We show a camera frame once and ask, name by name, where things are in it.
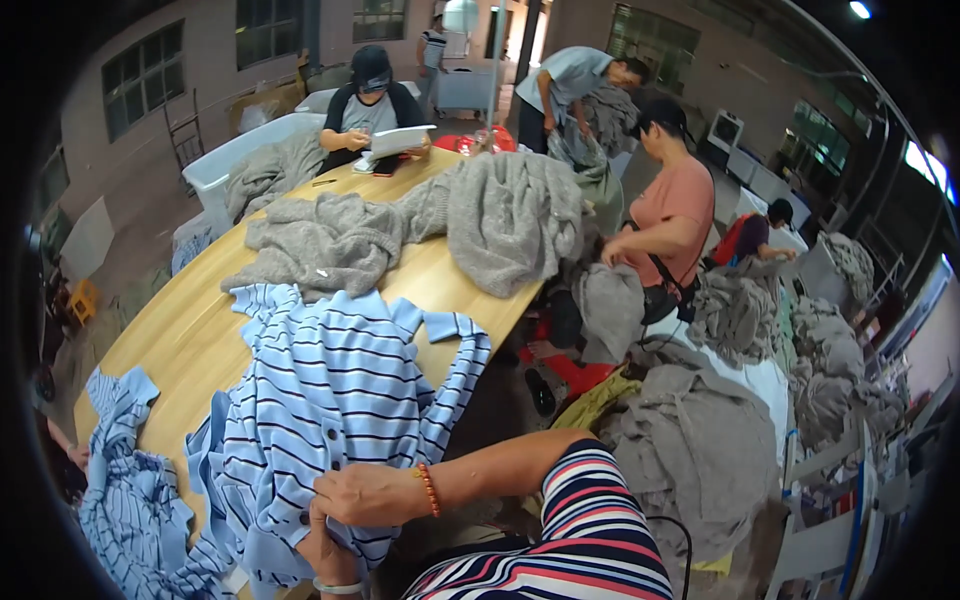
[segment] beaded bracelet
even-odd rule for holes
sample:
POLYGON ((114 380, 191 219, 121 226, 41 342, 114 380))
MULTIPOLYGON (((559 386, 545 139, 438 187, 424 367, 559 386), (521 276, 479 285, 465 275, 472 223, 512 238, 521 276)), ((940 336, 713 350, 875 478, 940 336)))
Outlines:
POLYGON ((426 486, 426 495, 430 498, 430 510, 433 512, 433 516, 440 516, 440 501, 437 500, 437 491, 433 489, 430 471, 426 469, 424 463, 417 464, 417 471, 414 472, 414 477, 421 478, 423 484, 426 486))

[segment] wooden table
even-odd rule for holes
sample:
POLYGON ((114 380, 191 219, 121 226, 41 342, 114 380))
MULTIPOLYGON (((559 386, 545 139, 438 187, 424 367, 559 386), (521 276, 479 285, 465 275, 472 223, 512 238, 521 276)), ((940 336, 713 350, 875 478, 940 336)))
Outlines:
MULTIPOLYGON (((331 180, 319 187, 307 183, 288 196, 314 198, 321 192, 358 192, 370 202, 392 202, 421 181, 434 177, 464 157, 434 148, 429 160, 410 161, 392 178, 358 175, 346 165, 314 179, 331 180)), ((263 217, 259 211, 251 218, 263 217)), ((246 222, 232 228, 170 280, 113 344, 100 368, 120 376, 139 365, 160 389, 137 447, 170 458, 177 469, 180 496, 193 509, 192 540, 205 524, 204 499, 190 491, 183 441, 210 412, 210 399, 240 380, 252 360, 240 338, 249 318, 230 310, 233 296, 220 291, 220 281, 253 261, 256 252, 244 246, 246 222)), ((426 311, 455 311, 474 319, 490 334, 493 350, 503 343, 540 289, 526 284, 512 298, 501 300, 476 287, 453 261, 446 238, 403 249, 399 266, 377 286, 390 302, 406 298, 426 311)), ((415 336, 417 365, 436 387, 444 381, 459 340, 430 344, 423 327, 415 336)), ((88 440, 98 417, 86 391, 74 407, 78 440, 88 440)), ((247 590, 241 597, 249 595, 247 590)))

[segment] bare foot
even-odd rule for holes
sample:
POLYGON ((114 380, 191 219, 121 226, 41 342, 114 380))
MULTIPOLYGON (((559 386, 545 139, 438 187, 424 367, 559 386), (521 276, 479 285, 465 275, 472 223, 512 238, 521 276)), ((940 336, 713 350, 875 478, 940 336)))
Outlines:
POLYGON ((564 353, 563 350, 550 344, 547 340, 531 342, 527 344, 527 348, 530 349, 530 353, 533 354, 535 358, 539 358, 540 360, 550 358, 551 356, 560 356, 564 353))

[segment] pink t-shirt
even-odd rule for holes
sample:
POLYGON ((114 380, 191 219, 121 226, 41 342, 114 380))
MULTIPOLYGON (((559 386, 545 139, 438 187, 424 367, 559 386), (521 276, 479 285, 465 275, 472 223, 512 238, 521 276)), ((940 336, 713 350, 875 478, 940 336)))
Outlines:
MULTIPOLYGON (((648 229, 671 217, 689 217, 700 226, 695 246, 684 248, 660 260, 682 286, 697 275, 701 246, 707 241, 713 223, 713 179, 707 167, 693 156, 663 169, 653 183, 630 205, 630 216, 640 230, 648 229)), ((644 287, 663 283, 663 277, 646 252, 627 252, 624 262, 636 269, 644 287)))

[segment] laundry cart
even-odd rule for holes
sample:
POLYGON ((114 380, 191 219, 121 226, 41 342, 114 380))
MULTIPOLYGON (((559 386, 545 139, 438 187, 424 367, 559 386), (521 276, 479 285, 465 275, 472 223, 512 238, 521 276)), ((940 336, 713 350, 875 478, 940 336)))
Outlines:
POLYGON ((448 110, 473 110, 478 120, 486 119, 492 84, 492 69, 441 73, 434 101, 437 116, 443 119, 448 110))

